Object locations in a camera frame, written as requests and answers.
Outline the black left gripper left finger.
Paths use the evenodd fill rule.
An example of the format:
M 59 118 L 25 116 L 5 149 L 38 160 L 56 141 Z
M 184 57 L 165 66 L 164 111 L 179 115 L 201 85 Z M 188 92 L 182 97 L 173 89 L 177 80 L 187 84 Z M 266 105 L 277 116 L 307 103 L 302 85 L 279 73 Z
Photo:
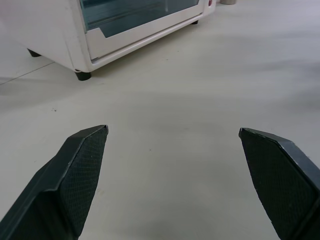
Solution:
M 0 240 L 78 240 L 98 186 L 109 129 L 69 136 L 0 221 Z

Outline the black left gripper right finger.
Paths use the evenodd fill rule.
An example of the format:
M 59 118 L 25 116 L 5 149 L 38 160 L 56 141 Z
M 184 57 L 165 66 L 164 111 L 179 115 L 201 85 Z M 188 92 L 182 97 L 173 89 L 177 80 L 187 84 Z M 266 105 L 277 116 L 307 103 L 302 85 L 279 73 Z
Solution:
M 280 240 L 320 240 L 320 169 L 290 140 L 239 130 L 258 198 Z

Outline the white toaster oven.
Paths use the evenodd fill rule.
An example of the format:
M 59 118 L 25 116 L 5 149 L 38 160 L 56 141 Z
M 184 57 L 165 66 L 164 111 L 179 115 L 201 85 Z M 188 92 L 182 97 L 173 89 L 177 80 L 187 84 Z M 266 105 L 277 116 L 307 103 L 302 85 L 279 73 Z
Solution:
M 31 56 L 48 58 L 72 70 L 80 81 L 133 51 L 157 41 L 215 11 L 217 0 L 203 0 L 203 12 L 100 58 L 91 59 L 81 0 L 0 0 L 0 25 Z

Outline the glass oven door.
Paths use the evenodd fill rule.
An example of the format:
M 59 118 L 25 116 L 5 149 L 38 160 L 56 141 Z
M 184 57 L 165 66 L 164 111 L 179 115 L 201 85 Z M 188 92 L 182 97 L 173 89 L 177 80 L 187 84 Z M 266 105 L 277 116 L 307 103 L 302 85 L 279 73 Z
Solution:
M 80 0 L 92 60 L 203 13 L 204 0 Z

